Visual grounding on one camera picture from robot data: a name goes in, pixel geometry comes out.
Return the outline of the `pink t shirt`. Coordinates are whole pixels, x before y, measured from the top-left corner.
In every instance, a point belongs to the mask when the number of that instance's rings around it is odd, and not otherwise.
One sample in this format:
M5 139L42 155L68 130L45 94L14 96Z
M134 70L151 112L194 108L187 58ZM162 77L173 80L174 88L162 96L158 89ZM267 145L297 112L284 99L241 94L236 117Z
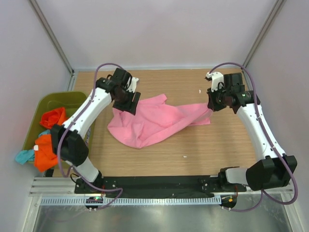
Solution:
M120 143L141 149L157 144L188 126L209 125L212 110L206 103L172 106L164 94L140 100L136 114L113 109L107 126Z

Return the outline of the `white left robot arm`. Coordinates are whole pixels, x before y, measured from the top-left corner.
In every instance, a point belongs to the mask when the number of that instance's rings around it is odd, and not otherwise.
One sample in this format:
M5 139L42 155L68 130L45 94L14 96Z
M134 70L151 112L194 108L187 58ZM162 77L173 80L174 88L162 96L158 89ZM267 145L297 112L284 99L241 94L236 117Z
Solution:
M84 180L91 193L102 189L101 172L88 157L89 148L84 138L99 114L110 104L113 108L135 115L140 93L136 91L139 79L117 66L113 74L94 78L93 89L78 110L61 125L51 130L53 152L58 165L70 165Z

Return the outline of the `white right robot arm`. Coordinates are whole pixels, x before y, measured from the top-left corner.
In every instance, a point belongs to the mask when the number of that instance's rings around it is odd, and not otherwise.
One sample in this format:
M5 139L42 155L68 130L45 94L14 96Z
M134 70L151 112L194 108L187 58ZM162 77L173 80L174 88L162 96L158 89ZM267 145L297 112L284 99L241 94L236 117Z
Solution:
M295 156L286 155L275 140L263 116L262 107L252 90L246 90L241 73L222 74L208 72L208 108L217 112L227 107L241 119L254 147L257 162L250 168L229 167L221 169L218 178L222 191L231 190L235 184L249 186L252 190L274 189L288 185L291 177L283 165L285 161L294 172L297 167Z

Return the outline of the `olive green plastic bin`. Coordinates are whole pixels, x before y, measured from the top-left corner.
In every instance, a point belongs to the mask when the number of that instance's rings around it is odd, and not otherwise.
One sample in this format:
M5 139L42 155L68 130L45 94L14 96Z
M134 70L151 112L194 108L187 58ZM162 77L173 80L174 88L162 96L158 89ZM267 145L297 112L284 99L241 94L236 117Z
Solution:
M28 130L23 149L15 160L20 164L31 163L43 172L58 164L57 151L63 163L79 166L89 154L89 139L94 124L86 124L81 117L73 120L89 97L79 91L56 92L46 95L39 102Z

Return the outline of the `orange t shirt in bin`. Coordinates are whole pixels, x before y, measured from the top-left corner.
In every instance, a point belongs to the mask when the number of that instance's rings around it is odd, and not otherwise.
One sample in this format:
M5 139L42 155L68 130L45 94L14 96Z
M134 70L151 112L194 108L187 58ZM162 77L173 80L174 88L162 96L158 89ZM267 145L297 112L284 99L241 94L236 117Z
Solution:
M44 128L51 129L54 125L62 125L66 120L66 109L59 107L42 115L40 125Z

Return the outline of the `orange t shirt over rim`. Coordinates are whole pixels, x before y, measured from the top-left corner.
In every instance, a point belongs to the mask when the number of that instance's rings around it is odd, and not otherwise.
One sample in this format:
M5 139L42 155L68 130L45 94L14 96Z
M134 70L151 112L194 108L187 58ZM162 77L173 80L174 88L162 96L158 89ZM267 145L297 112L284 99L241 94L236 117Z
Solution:
M53 153L52 139L50 134L41 135L35 140L34 166L44 172L58 165L57 155Z

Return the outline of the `teal t shirt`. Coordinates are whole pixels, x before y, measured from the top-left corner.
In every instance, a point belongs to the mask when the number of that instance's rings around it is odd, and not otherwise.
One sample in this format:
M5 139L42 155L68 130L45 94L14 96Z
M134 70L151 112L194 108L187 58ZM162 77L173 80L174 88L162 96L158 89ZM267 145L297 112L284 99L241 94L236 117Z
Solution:
M15 157L15 161L21 165L25 164L28 161L34 161L34 160L35 160L34 149L22 150Z

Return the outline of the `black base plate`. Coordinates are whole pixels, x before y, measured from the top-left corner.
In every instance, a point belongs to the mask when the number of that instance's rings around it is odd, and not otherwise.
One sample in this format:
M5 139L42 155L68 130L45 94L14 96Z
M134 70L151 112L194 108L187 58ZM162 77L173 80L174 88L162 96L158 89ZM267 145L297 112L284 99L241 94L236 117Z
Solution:
M106 176L104 189L122 188L121 198L130 199L192 199L211 198L217 192L245 192L241 184L229 184L218 176Z

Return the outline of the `aluminium frame post left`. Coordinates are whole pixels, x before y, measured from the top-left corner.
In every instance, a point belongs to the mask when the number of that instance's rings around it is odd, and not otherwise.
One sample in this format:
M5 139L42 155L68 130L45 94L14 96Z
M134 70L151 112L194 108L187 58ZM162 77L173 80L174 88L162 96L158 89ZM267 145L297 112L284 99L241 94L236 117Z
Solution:
M68 70L71 76L74 75L74 69L71 66L67 56L65 55L56 35L54 34L48 20L46 19L43 11L41 10L38 2L36 0L28 0L29 4L31 5L35 15L37 16L39 22L41 23L46 35L50 39L52 45L54 46L56 52L58 53L59 57L61 58L63 64L65 65L66 69Z

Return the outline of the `aluminium frame post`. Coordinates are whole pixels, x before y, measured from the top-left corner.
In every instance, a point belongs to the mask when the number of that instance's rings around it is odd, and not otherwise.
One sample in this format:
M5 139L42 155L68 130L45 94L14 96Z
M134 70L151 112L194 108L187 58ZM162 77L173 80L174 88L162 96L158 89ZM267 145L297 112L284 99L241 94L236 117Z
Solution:
M245 68L248 67L250 64L252 58L254 57L257 49L259 48L260 44L268 34L270 28L272 27L272 24L275 22L277 16L279 15L280 11L282 10L283 6L285 5L286 0L276 0L274 5L272 6L270 12L268 13L261 29L259 30L245 60L243 63L243 66Z
M71 76L74 75L74 69L71 66L67 56L65 55L56 35L54 34L48 20L46 19L43 11L41 10L38 2L36 0L28 0L29 4L31 5L35 15L37 16L39 22L41 23L46 35L50 39L52 45L54 46L56 52L58 53L59 57L61 58L63 64L65 65L66 69L68 70Z

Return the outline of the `aluminium frame post right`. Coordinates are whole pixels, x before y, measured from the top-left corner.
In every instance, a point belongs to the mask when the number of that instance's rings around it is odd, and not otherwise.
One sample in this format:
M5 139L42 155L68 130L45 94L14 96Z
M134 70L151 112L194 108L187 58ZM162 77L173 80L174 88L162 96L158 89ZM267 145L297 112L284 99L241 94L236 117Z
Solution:
M245 68L248 67L250 64L252 58L254 57L257 49L259 48L260 44L268 34L270 28L272 27L272 24L275 22L277 16L279 15L280 11L282 10L283 6L285 5L286 0L276 0L274 5L272 6L270 12L268 13L261 29L259 30L245 60L243 63L243 66Z

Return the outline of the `aluminium front rail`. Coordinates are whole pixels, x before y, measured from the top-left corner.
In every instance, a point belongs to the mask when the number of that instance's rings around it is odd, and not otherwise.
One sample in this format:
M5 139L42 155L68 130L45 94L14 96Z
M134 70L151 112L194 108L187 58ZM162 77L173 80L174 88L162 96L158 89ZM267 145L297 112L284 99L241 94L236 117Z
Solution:
M217 176L106 176L98 188L89 186L80 178L36 177L30 189L31 195L90 195L115 197L123 189L121 198L198 198L216 193L247 193L250 187L230 184Z

